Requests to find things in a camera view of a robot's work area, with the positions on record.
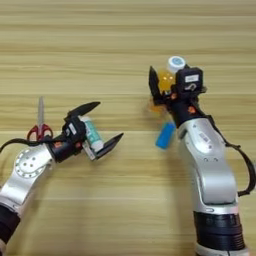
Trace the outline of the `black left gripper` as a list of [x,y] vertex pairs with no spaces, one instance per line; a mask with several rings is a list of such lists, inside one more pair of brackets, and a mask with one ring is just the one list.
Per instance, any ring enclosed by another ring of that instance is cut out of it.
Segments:
[[82,150],[91,160],[100,159],[113,150],[121,140],[123,133],[105,142],[101,149],[101,137],[96,127],[88,116],[83,116],[98,105],[99,102],[90,102],[68,112],[62,133],[50,145],[56,162],[63,162],[69,157],[79,154]]

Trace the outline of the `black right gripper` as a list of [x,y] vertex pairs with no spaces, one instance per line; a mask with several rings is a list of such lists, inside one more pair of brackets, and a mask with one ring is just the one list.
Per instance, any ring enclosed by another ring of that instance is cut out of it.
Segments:
[[153,67],[150,67],[149,88],[153,102],[155,104],[164,102],[177,128],[186,121],[206,117],[199,106],[199,95],[207,91],[205,86],[195,83],[188,85],[176,83],[169,88],[163,88],[162,86],[159,87],[158,83],[157,72]]

